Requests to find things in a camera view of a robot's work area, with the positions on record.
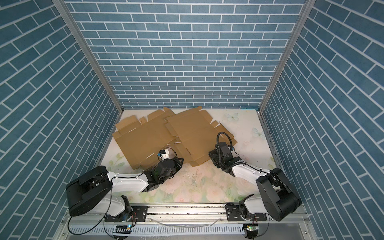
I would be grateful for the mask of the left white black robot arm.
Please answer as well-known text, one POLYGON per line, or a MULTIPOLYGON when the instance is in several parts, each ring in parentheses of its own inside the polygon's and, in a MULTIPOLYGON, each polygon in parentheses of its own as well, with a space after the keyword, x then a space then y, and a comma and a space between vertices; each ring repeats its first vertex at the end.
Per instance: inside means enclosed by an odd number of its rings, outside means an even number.
POLYGON ((105 214, 106 222, 130 221, 135 214, 128 197, 114 197, 113 193, 153 191, 172 178, 183 163, 184 159, 178 157, 161 160, 140 174, 117 174, 98 166, 67 184, 69 214, 105 214))

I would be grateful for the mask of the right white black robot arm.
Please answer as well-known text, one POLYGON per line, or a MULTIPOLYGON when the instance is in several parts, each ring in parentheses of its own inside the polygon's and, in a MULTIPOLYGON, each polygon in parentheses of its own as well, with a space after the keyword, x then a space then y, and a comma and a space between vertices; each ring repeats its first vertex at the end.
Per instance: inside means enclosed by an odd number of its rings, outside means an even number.
POLYGON ((258 197, 249 195, 239 201, 237 209, 243 219, 250 220, 257 214, 268 214, 279 222, 296 211, 302 200, 281 169, 258 169, 240 157, 234 157, 233 150, 226 143, 220 142, 209 152, 209 156, 217 168, 258 188, 258 197))

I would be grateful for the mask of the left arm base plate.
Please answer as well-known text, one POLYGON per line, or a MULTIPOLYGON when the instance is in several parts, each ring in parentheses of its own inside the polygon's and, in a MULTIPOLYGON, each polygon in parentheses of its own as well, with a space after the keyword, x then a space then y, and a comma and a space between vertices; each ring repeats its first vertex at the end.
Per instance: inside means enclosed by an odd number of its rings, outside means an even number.
POLYGON ((131 211, 124 210, 122 213, 113 217, 109 214, 105 217, 107 223, 122 223, 122 222, 144 222, 147 217, 148 206, 133 206, 131 211))

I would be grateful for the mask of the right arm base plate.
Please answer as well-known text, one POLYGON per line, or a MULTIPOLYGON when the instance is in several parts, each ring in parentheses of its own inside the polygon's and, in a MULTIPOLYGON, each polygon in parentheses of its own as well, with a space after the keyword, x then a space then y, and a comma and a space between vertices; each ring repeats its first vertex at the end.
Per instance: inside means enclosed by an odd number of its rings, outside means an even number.
POLYGON ((227 221, 240 222, 240 221, 267 221, 265 213, 251 214, 243 205, 240 204, 226 204, 225 205, 227 221))

